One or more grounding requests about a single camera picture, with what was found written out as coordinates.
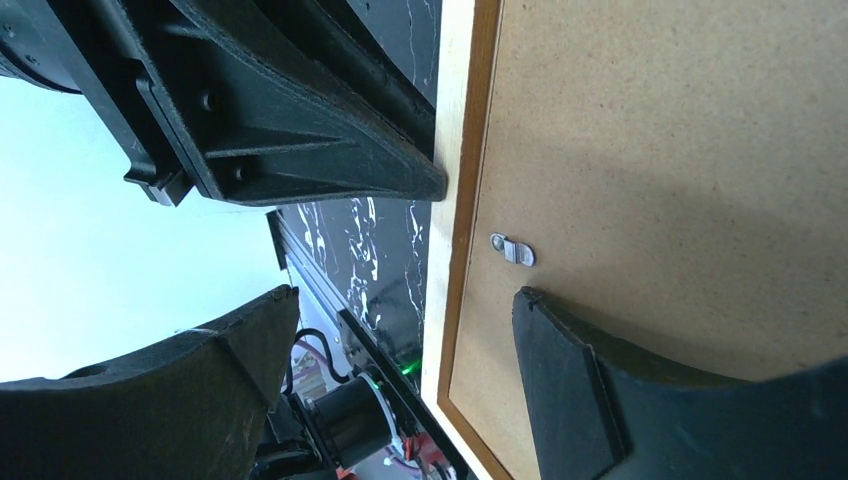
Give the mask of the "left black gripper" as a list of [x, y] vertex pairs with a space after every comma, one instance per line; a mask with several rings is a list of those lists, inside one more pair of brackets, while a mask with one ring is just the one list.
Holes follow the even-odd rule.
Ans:
[[121, 55], [88, 1], [4, 1], [1, 74], [53, 92], [82, 95], [130, 161], [124, 179], [154, 202], [178, 205], [192, 188], [145, 101], [143, 66]]

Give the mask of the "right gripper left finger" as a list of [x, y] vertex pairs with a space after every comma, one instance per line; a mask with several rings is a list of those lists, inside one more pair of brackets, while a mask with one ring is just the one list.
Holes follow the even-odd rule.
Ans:
[[299, 319], [282, 285], [59, 379], [1, 386], [5, 479], [245, 479]]

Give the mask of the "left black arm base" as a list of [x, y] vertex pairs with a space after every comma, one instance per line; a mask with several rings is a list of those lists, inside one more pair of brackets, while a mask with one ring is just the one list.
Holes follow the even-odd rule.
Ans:
[[276, 409], [269, 413], [252, 479], [355, 479], [356, 467], [375, 454], [413, 479], [467, 479], [469, 467], [440, 447], [381, 371], [335, 368], [326, 336], [304, 328], [296, 346], [313, 354], [335, 381], [311, 398], [295, 389], [301, 373], [290, 367]]

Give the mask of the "brown wooden picture frame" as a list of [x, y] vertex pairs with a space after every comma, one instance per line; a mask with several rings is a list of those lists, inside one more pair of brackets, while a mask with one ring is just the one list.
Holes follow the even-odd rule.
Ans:
[[428, 240], [421, 397], [479, 479], [509, 473], [449, 397], [473, 238], [503, 4], [446, 1], [440, 20], [434, 163], [447, 176]]

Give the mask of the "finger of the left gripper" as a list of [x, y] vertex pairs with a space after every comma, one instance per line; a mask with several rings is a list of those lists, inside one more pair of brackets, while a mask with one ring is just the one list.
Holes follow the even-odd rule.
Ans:
[[390, 59], [346, 1], [258, 1], [310, 59], [328, 68], [410, 143], [434, 155], [435, 107]]
[[374, 196], [436, 201], [447, 180], [258, 1], [90, 1], [151, 85], [192, 187], [243, 206]]

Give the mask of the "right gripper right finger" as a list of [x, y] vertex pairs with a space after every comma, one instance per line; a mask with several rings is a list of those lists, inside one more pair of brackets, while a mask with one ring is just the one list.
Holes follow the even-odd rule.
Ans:
[[847, 362], [743, 381], [616, 337], [546, 293], [512, 329], [545, 479], [843, 479]]

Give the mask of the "brown cardboard backing board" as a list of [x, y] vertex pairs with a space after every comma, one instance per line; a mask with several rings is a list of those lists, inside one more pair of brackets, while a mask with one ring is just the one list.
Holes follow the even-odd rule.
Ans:
[[512, 338], [534, 286], [746, 380], [847, 352], [847, 5], [504, 1], [448, 396], [539, 469]]

